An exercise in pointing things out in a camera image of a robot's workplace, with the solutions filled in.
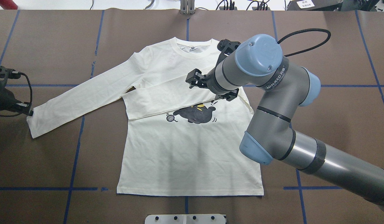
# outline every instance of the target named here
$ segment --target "white label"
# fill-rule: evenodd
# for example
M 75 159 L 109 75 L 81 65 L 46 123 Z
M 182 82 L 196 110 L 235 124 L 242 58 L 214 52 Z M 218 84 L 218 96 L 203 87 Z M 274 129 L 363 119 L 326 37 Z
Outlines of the white label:
M 315 6 L 311 0 L 298 1 L 297 4 L 300 8 L 310 8 Z

